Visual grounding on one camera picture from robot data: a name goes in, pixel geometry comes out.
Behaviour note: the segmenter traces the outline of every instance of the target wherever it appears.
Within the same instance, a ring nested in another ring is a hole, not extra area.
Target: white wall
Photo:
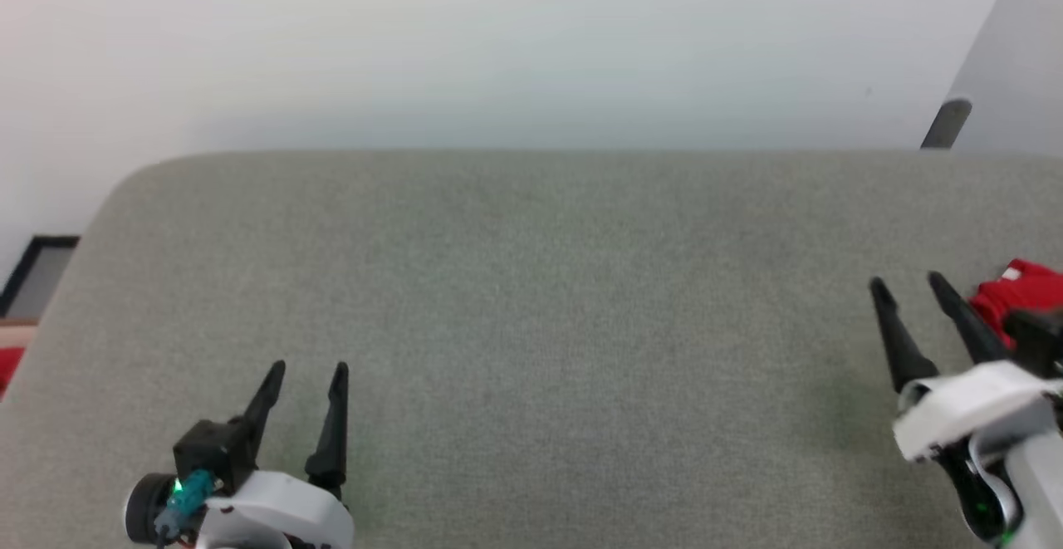
[[[993,2],[0,0],[0,271],[192,152],[915,148]]]
[[[955,152],[1063,155],[1063,0],[998,0],[951,96],[974,104]]]

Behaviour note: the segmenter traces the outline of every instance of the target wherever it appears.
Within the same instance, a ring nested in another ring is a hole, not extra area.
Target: red object
[[[1063,306],[1063,274],[1015,259],[1000,279],[979,285],[971,305],[1010,348],[1014,343],[1003,332],[1005,317],[1015,309],[1046,311]]]
[[[23,352],[26,348],[0,349],[0,399],[3,399],[3,393],[7,389],[11,378],[15,376],[15,369],[18,368]]]

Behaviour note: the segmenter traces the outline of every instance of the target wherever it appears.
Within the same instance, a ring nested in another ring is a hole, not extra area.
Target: gray fabric tablecloth
[[[351,367],[364,548],[976,547],[893,444],[866,292],[965,368],[962,290],[1063,266],[1063,162],[281,152],[124,182],[0,404],[0,545],[128,544],[141,473],[288,361],[302,470]]]

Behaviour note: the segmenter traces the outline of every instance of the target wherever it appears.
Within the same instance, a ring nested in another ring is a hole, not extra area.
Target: red cloth
[[[0,349],[0,399],[3,399],[3,393],[7,389],[11,378],[15,376],[15,368],[22,360],[23,352],[26,352],[24,348]]]
[[[1003,332],[1005,317],[1015,309],[1044,311],[1063,306],[1063,274],[1015,259],[1000,279],[979,285],[971,305],[1010,348],[1014,343]]]

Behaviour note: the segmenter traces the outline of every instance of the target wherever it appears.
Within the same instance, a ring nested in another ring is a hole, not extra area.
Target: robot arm
[[[126,500],[134,543],[196,549],[351,549],[354,520],[342,504],[347,480],[348,367],[328,387],[328,413],[307,481],[259,470],[258,447],[285,364],[276,362],[242,415],[201,420],[173,446],[175,475],[145,476]]]
[[[941,273],[929,277],[975,367],[943,377],[900,321],[880,279],[871,283],[898,394],[893,431],[910,462],[932,460],[956,487],[967,528],[992,547],[1051,549],[1063,539],[1063,320],[1016,313],[1009,352]]]

